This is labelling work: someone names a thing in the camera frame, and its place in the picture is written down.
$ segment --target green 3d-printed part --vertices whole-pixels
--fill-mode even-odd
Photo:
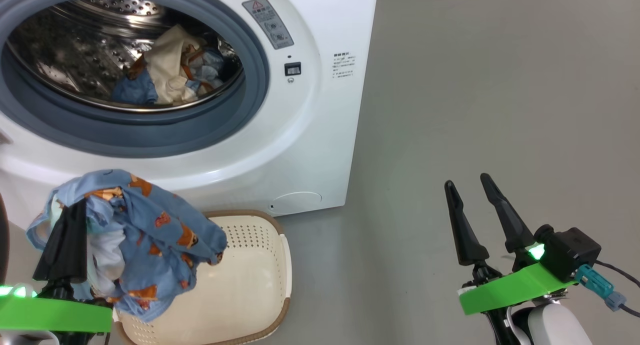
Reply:
[[[575,281],[560,282],[540,263],[527,266],[513,274],[495,279],[460,295],[465,315],[484,313],[501,307],[514,306],[554,291],[566,289]]]
[[[0,329],[108,333],[112,309],[58,299],[0,296]]]

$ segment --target washing machine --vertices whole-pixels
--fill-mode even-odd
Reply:
[[[342,206],[375,3],[0,0],[9,220],[26,228],[52,188],[110,168],[202,211]],[[115,96],[176,26],[222,61],[217,83],[169,102]]]

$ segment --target laundry basket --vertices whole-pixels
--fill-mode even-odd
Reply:
[[[198,267],[194,290],[179,295],[145,323],[118,312],[116,330],[127,345],[240,345],[266,338],[289,310],[291,254],[281,226],[266,213],[206,213],[226,233],[219,265]]]

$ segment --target gray floor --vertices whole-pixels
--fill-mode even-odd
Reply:
[[[443,190],[455,181],[507,272],[480,172],[531,229],[579,227],[601,259],[640,275],[639,14],[638,0],[379,0],[347,205],[279,219],[294,294],[261,344],[491,344],[489,323],[457,301],[471,269],[457,264]],[[22,259],[10,280],[33,269]],[[640,289],[602,273],[640,309]],[[637,318],[584,288],[569,295],[594,344],[637,343]]]

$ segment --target white cloth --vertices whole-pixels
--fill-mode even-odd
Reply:
[[[158,94],[156,104],[194,99],[194,90],[185,85],[188,78],[182,70],[181,59],[190,45],[198,50],[205,44],[205,40],[189,35],[177,24],[158,37],[153,48],[144,53],[146,69]]]
[[[124,272],[120,244],[124,231],[90,233],[87,235],[86,279],[97,295],[109,295],[115,290],[114,281]]]

